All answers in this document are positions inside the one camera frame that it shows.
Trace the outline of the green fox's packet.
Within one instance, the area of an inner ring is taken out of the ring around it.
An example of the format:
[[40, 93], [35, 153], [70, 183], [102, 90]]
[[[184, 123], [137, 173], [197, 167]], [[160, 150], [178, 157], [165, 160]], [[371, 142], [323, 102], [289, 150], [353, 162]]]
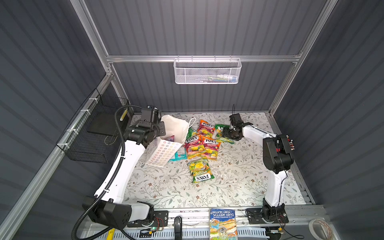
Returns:
[[191, 161], [188, 166], [191, 176], [193, 177], [192, 183], [200, 183], [215, 179], [215, 176], [211, 171], [209, 161], [206, 157]]
[[233, 145], [235, 141], [225, 135], [225, 130], [229, 128], [230, 128], [229, 125], [216, 124], [215, 131], [213, 134], [214, 139], [220, 143], [229, 143]]

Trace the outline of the purple Fox's berries packet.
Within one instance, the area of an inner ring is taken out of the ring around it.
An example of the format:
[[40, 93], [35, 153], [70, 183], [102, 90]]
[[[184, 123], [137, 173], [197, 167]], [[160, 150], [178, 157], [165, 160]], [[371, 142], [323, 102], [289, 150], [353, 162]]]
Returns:
[[175, 136], [169, 136], [169, 137], [165, 138], [165, 141], [174, 142], [175, 141]]

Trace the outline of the white paper gift bag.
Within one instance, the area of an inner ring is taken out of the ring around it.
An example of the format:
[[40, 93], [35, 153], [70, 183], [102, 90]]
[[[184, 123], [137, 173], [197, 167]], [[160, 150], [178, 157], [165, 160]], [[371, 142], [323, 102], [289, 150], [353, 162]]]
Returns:
[[166, 135], [157, 137], [147, 147], [147, 162], [150, 166], [163, 168], [175, 156], [185, 143], [189, 128], [196, 122], [191, 118], [188, 122], [170, 115], [162, 116]]

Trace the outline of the green Fox's packet front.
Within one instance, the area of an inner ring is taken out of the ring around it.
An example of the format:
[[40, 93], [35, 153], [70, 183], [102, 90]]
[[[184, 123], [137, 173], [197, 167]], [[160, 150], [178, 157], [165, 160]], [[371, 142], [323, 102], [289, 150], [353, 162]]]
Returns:
[[191, 176], [193, 177], [192, 183], [200, 183], [215, 179], [215, 176], [211, 171], [209, 161], [206, 157], [191, 161], [188, 166]]

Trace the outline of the dark green snack packet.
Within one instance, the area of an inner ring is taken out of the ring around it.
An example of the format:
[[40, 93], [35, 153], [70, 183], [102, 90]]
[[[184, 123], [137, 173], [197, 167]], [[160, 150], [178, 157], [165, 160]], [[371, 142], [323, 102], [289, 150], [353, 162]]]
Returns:
[[197, 130], [194, 129], [193, 127], [190, 127], [188, 129], [188, 133], [187, 133], [187, 136], [186, 136], [186, 140], [188, 140], [189, 138], [193, 137], [193, 136], [196, 136], [198, 133], [197, 133]]

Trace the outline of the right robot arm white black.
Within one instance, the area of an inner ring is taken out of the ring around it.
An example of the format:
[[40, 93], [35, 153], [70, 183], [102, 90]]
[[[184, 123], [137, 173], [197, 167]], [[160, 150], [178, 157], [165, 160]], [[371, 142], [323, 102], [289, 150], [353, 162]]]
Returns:
[[230, 115], [230, 125], [223, 130], [223, 136], [235, 141], [249, 139], [263, 147], [263, 163], [269, 170], [267, 192], [263, 199], [261, 217], [266, 223], [288, 223], [283, 201], [284, 184], [288, 170], [294, 163], [293, 141], [285, 135], [268, 133], [245, 123], [240, 114]]

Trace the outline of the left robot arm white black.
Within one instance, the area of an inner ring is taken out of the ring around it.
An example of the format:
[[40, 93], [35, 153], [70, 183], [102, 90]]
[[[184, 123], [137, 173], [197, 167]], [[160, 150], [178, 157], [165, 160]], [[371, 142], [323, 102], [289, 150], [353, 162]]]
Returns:
[[142, 109], [141, 119], [128, 127], [128, 132], [125, 133], [120, 126], [120, 118], [122, 111], [128, 108], [129, 106], [119, 108], [114, 116], [121, 140], [117, 159], [94, 196], [86, 197], [83, 203], [86, 217], [94, 223], [119, 230], [131, 222], [151, 223], [154, 220], [152, 204], [145, 202], [125, 204], [123, 200], [133, 170], [146, 148], [157, 137], [166, 134], [161, 112], [153, 106]]

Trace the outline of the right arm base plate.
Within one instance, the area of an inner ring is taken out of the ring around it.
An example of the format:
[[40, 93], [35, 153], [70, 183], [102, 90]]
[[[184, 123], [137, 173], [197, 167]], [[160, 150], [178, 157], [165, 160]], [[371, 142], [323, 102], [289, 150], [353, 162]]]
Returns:
[[285, 209], [278, 208], [275, 210], [264, 210], [263, 208], [248, 208], [245, 210], [249, 224], [287, 224], [289, 223], [288, 215]]

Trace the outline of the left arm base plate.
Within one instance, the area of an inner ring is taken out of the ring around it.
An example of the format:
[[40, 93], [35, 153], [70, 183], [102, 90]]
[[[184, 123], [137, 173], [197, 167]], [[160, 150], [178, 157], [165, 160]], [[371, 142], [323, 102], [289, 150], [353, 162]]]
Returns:
[[168, 225], [169, 212], [168, 211], [154, 211], [152, 221], [137, 220], [127, 224], [128, 228], [152, 228], [152, 227], [166, 227]]

